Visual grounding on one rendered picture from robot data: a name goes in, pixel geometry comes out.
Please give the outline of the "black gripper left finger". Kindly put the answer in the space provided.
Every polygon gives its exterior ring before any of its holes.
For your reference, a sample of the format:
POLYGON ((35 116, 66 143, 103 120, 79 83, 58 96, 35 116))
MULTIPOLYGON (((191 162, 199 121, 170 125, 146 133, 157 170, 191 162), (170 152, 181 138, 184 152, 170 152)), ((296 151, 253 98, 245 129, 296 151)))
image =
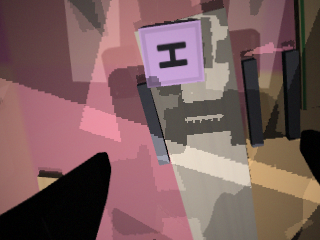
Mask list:
POLYGON ((100 152, 0 215, 0 240, 96 240, 111 165, 100 152))

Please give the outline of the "dark purple labelled cube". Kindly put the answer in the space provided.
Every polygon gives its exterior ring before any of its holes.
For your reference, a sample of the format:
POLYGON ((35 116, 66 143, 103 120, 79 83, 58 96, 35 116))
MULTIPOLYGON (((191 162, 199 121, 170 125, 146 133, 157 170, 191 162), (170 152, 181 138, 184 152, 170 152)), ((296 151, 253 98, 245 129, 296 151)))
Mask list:
POLYGON ((147 88, 205 81, 201 20, 138 29, 147 88))

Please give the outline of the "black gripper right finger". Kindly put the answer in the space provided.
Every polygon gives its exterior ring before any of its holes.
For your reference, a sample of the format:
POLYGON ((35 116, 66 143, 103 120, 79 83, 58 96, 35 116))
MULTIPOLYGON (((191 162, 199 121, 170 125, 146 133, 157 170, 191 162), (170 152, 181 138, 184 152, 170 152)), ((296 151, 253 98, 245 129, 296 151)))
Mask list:
POLYGON ((320 185, 320 132, 314 130, 302 131, 299 148, 312 175, 320 185))

